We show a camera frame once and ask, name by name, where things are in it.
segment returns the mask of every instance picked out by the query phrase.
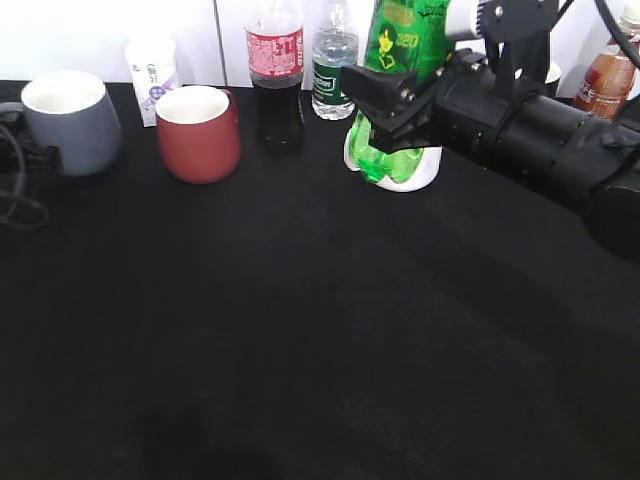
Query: white wall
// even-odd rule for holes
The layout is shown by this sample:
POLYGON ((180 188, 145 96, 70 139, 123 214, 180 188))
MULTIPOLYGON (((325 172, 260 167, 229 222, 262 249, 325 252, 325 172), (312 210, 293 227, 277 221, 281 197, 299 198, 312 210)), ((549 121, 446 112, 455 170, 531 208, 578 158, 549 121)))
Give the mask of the white wall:
MULTIPOLYGON (((218 0, 229 83, 234 86, 250 84, 244 18, 252 1, 218 0)), ((300 1, 309 62, 321 0, 300 1)), ((374 0, 349 1, 361 33, 362 55, 374 0)), ((609 3, 619 15, 625 0, 609 3)), ((31 79, 53 69, 79 68, 106 81, 129 81, 123 58, 127 33, 145 25, 176 39, 185 83, 223 84, 213 0, 0 0, 0 4, 2 79, 31 79)), ((593 1, 577 0, 553 33, 553 56, 564 73, 561 95, 575 93, 608 37, 593 1)))
POLYGON ((175 38, 183 82, 223 83, 211 0, 0 0, 0 16, 1 79, 81 69, 130 82, 128 35, 153 29, 175 38))

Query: green bottle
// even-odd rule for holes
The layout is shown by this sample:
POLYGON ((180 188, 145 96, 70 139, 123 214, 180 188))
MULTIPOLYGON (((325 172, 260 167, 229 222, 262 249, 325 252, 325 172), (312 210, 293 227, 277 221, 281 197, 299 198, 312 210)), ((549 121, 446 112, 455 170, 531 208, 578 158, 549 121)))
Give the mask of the green bottle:
MULTIPOLYGON (((418 81, 444 65, 453 44, 445 36, 450 0, 376 0, 369 31, 365 67, 380 73, 418 71, 418 81)), ((396 183, 409 180, 423 149, 387 155, 369 146, 371 125, 358 112, 351 129, 349 154, 365 178, 378 183, 388 176, 396 183)))

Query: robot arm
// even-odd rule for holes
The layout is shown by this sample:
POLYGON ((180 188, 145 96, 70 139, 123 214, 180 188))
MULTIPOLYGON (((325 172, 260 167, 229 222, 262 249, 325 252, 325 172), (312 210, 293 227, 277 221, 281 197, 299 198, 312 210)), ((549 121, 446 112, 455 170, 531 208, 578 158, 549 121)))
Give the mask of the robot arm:
POLYGON ((640 134, 544 96, 557 0, 480 3, 475 34, 488 56, 458 51, 421 85, 414 74, 345 69, 371 145, 447 147, 580 214, 604 248, 640 263, 640 134))

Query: bottle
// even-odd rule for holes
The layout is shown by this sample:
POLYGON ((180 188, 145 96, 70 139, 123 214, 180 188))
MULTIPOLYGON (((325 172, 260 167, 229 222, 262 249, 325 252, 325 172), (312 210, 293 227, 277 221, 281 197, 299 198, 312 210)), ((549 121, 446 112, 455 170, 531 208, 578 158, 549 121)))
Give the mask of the bottle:
MULTIPOLYGON (((619 25, 638 48, 640 2, 632 0, 625 5, 619 25)), ((635 75, 636 67, 612 38, 587 70, 573 106, 602 118, 614 118, 627 100, 635 75)))
POLYGON ((347 118, 355 105, 340 90, 340 68, 358 63, 358 33, 350 23, 346 0, 325 0, 324 15, 313 36, 313 96, 324 120, 347 118))
MULTIPOLYGON (((444 65, 453 44, 445 35, 445 19, 450 0, 376 0, 365 67, 379 73, 418 71, 418 82, 444 65)), ((441 147, 425 154, 409 149, 391 155, 369 145, 371 125, 359 112, 349 134, 349 161, 365 178, 379 183, 385 177, 408 182, 423 158, 439 159, 441 147)))
POLYGON ((297 1, 259 1, 246 30, 258 103, 258 139, 271 155, 295 153, 304 137, 300 106, 304 43, 297 1))

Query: red mug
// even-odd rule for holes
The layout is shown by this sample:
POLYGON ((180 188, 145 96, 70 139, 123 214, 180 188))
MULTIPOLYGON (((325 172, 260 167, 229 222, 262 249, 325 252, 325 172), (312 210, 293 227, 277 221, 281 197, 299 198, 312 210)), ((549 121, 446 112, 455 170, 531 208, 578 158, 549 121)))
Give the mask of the red mug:
POLYGON ((238 108, 228 90, 206 86, 172 90, 156 104, 156 115, 160 152, 175 177, 212 183, 238 166, 238 108))

